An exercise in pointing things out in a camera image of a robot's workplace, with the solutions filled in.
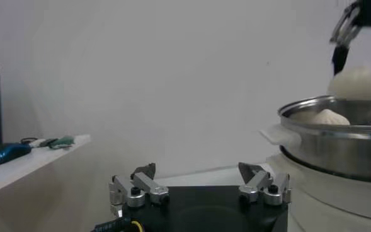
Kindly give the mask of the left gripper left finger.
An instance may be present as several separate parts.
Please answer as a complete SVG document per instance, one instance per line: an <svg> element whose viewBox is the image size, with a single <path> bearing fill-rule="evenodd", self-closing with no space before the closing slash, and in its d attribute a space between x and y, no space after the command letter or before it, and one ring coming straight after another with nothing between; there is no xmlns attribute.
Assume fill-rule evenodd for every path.
<svg viewBox="0 0 371 232"><path fill-rule="evenodd" d="M156 164L140 166L129 176L112 176L109 183L110 204L126 204L130 208L140 208L146 204L146 197L152 204L163 206L169 202L169 189L154 181Z"/></svg>

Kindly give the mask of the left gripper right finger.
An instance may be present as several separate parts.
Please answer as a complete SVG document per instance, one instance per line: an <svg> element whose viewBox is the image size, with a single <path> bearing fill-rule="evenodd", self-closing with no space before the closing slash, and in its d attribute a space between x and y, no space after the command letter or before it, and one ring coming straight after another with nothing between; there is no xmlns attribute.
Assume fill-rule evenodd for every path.
<svg viewBox="0 0 371 232"><path fill-rule="evenodd" d="M290 175L279 173L273 176L260 165L238 163L244 184L239 186L239 196L248 204L260 198L268 206L291 203Z"/></svg>

